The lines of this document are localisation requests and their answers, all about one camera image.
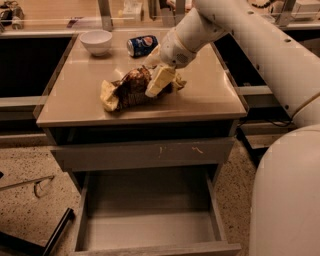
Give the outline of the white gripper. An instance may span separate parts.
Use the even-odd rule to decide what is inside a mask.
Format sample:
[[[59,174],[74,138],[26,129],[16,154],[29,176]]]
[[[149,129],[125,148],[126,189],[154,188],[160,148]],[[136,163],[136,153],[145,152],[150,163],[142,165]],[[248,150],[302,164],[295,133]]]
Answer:
[[[176,69],[185,68],[196,57],[181,42],[175,29],[171,29],[163,38],[160,46],[157,45],[146,57],[143,65],[146,67],[157,66],[161,61]],[[148,83],[145,95],[157,96],[175,77],[175,69],[169,66],[158,65]]]

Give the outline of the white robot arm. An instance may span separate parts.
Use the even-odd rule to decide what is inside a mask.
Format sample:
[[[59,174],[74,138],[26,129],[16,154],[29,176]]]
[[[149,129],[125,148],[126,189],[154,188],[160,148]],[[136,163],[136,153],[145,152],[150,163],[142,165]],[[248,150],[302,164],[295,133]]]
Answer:
[[[147,57],[186,67],[230,32],[296,128],[275,141],[256,171],[249,256],[320,256],[320,59],[253,12],[246,0],[193,0]]]

